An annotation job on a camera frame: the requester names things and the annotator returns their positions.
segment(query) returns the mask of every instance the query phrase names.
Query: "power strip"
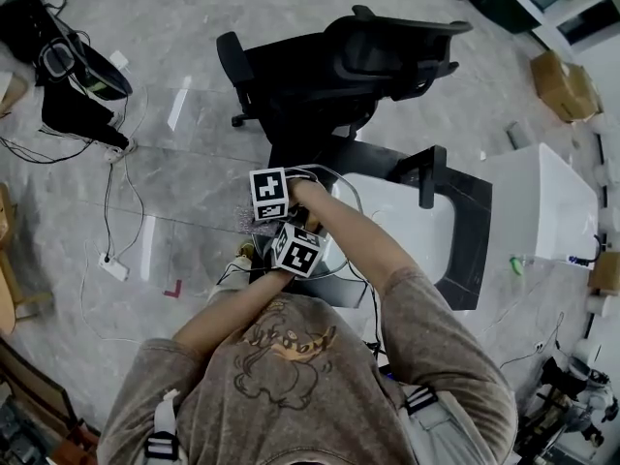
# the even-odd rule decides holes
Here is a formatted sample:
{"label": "power strip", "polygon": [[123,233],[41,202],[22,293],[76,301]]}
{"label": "power strip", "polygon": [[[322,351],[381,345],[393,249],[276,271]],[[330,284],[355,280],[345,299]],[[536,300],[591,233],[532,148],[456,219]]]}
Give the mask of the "power strip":
{"label": "power strip", "polygon": [[102,253],[99,256],[99,267],[115,279],[118,279],[120,282],[127,281],[127,278],[129,277],[129,268],[117,259],[108,258],[108,261],[106,262],[105,253]]}

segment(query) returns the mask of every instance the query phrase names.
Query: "cartoon print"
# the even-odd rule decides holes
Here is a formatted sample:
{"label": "cartoon print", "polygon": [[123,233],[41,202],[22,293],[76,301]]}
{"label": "cartoon print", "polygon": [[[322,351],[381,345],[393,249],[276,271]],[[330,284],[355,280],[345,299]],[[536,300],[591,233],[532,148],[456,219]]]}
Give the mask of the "cartoon print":
{"label": "cartoon print", "polygon": [[[303,325],[301,318],[298,323],[291,322],[293,316],[299,314],[288,309],[285,301],[273,301],[266,307],[239,341],[253,351],[235,360],[241,372],[234,378],[234,387],[249,398],[265,393],[280,408],[303,410],[310,404],[320,373],[331,370],[331,363],[321,354],[332,345],[336,327],[316,334],[293,330],[287,325]],[[274,371],[277,377],[270,377]]]}

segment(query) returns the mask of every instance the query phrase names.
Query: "black cable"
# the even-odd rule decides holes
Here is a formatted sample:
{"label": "black cable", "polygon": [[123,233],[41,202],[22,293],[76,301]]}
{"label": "black cable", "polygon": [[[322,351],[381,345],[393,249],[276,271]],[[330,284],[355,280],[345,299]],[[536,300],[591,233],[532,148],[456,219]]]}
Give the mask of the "black cable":
{"label": "black cable", "polygon": [[89,96],[88,93],[86,92],[86,90],[84,89],[84,87],[81,85],[81,83],[78,81],[78,78],[76,77],[75,74],[71,74],[68,76],[69,81],[72,81],[73,84],[75,86],[77,86],[79,88],[79,91],[81,91],[81,94],[84,95],[88,100],[92,100]]}
{"label": "black cable", "polygon": [[[81,155],[86,148],[88,148],[91,144],[93,143],[93,141],[89,141],[79,152],[74,153],[73,155],[69,155],[68,157],[61,157],[59,159],[52,159],[50,157],[48,157],[47,155],[44,155],[42,153],[36,152],[34,150],[31,150],[30,148],[26,148],[24,146],[21,146],[17,143],[15,143],[14,141],[10,141],[9,139],[4,139],[4,138],[0,138],[0,144],[2,144],[2,146],[4,146],[5,148],[7,148],[11,153],[13,153],[17,158],[25,161],[25,162],[29,162],[31,164],[40,164],[40,165],[51,165],[51,164],[58,164],[59,162],[65,162],[66,160],[71,160],[73,158],[76,158],[77,155]],[[17,153],[17,150],[21,151],[22,155],[25,155],[24,150],[29,151],[30,153],[34,153],[35,155],[39,155],[40,157],[44,157],[47,160],[37,160],[34,157],[28,155],[28,158],[23,157],[22,155],[19,155]]]}
{"label": "black cable", "polygon": [[21,145],[15,143],[14,141],[11,141],[10,139],[3,139],[3,141],[5,143],[10,143],[11,145],[13,145],[13,149],[17,149],[17,150],[19,150],[22,153],[24,153],[24,150],[25,150],[25,151],[33,154],[33,155],[39,155],[40,157],[44,157],[44,158],[46,158],[48,160],[53,160],[51,157],[48,157],[47,155],[44,155],[43,153],[39,153],[38,151],[31,150],[30,148],[26,148],[25,146],[21,146]]}
{"label": "black cable", "polygon": [[[229,272],[229,269],[231,267],[236,267],[236,270],[233,270],[232,272]],[[269,271],[271,270],[268,267],[259,267],[259,268],[250,268],[245,269],[243,267],[240,267],[239,265],[237,265],[236,263],[229,263],[228,266],[226,267],[226,269],[224,270],[224,273],[222,274],[222,276],[218,279],[217,283],[215,283],[216,286],[219,286],[220,284],[222,284],[223,281],[225,281],[229,276],[231,276],[231,274],[234,274],[235,272],[254,272],[255,270],[264,270],[264,271]]]}
{"label": "black cable", "polygon": [[[366,281],[363,277],[359,276],[359,274],[357,274],[357,272],[354,271],[353,266],[351,265],[351,262],[348,262],[348,265],[349,265],[349,269],[351,270],[351,273],[357,279],[365,283],[366,286],[368,286],[369,285],[368,281]],[[381,344],[381,338],[379,337],[379,307],[377,306],[377,297],[375,296],[375,288],[371,284],[370,284],[370,295],[372,296],[372,302],[375,307],[375,339],[377,340],[377,342],[376,344],[375,343],[368,344],[368,347],[373,351],[373,355],[375,356],[375,358],[377,358],[379,356],[379,353],[384,353],[384,352],[382,352],[381,350],[382,344]]]}
{"label": "black cable", "polygon": [[109,165],[109,173],[108,173],[108,186],[106,187],[106,196],[104,197],[104,221],[106,221],[106,231],[108,232],[108,249],[106,250],[106,263],[109,262],[109,251],[112,246],[112,234],[109,231],[109,222],[108,222],[108,202],[109,202],[109,193],[112,186],[112,171],[114,166],[112,164]]}
{"label": "black cable", "polygon": [[86,33],[86,31],[82,31],[81,29],[74,30],[77,34],[82,35],[86,40],[88,40],[88,46],[90,47],[90,35]]}
{"label": "black cable", "polygon": [[119,133],[120,133],[120,128],[123,127],[123,124],[125,124],[125,119],[127,118],[127,104],[129,104],[129,95],[127,94],[127,91],[125,91],[125,95],[126,96],[125,96],[125,106],[123,107],[123,120],[120,121],[120,124],[118,125],[118,127],[114,128]]}
{"label": "black cable", "polygon": [[504,368],[504,366],[513,363],[514,361],[520,361],[520,360],[524,360],[525,358],[529,358],[529,357],[533,357],[534,355],[539,355],[542,352],[544,352],[544,350],[546,349],[546,347],[549,345],[549,342],[551,341],[551,338],[553,338],[553,336],[555,335],[555,340],[554,340],[554,344],[555,346],[558,348],[559,350],[559,346],[560,344],[558,343],[558,334],[560,332],[560,326],[562,325],[562,323],[564,322],[564,312],[560,312],[560,315],[558,316],[558,322],[555,325],[555,328],[551,331],[551,334],[549,335],[549,338],[546,340],[546,343],[544,343],[544,346],[540,349],[540,350],[535,350],[533,353],[531,353],[530,355],[526,355],[526,356],[520,356],[518,358],[513,358],[512,360],[508,360],[505,361],[504,363],[502,363],[500,365],[500,370],[502,370]]}

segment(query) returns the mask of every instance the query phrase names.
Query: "person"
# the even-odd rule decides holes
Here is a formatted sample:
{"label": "person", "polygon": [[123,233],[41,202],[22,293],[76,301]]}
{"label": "person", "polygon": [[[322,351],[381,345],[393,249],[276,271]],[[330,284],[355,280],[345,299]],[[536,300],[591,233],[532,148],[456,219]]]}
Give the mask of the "person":
{"label": "person", "polygon": [[[176,389],[190,464],[416,464],[397,416],[399,383],[449,391],[503,463],[516,432],[513,394],[415,261],[321,185],[293,179],[289,193],[377,289],[393,379],[325,302],[282,293],[291,273],[271,270],[249,286],[247,274],[231,273],[172,340],[141,345],[99,463],[137,463],[156,408]],[[243,251],[234,264],[248,269]]]}
{"label": "person", "polygon": [[68,78],[41,87],[34,84],[34,69],[0,44],[0,137],[43,129],[54,135],[93,140],[108,148],[110,162],[136,149],[136,142],[116,129],[122,115],[75,89]]}

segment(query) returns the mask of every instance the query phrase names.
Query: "green object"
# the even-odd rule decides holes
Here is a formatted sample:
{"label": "green object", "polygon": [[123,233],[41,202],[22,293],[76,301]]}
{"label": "green object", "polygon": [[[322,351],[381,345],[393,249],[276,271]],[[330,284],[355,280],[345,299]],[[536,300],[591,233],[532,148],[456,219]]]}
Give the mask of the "green object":
{"label": "green object", "polygon": [[511,258],[511,267],[512,267],[512,271],[516,275],[523,275],[523,263],[521,263],[521,260],[518,259],[517,257]]}
{"label": "green object", "polygon": [[514,35],[539,26],[516,0],[469,0],[484,16]]}

